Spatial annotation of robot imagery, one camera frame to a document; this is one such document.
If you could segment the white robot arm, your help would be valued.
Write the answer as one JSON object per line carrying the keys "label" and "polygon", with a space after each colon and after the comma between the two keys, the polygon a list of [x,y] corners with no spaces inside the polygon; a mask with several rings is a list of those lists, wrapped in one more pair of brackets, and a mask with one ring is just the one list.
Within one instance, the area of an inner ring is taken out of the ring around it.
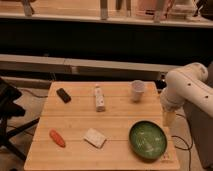
{"label": "white robot arm", "polygon": [[205,84],[207,78],[207,68],[198,62],[175,68],[166,74],[166,87],[160,93],[164,126],[171,125],[175,111],[186,101],[213,117],[213,88]]}

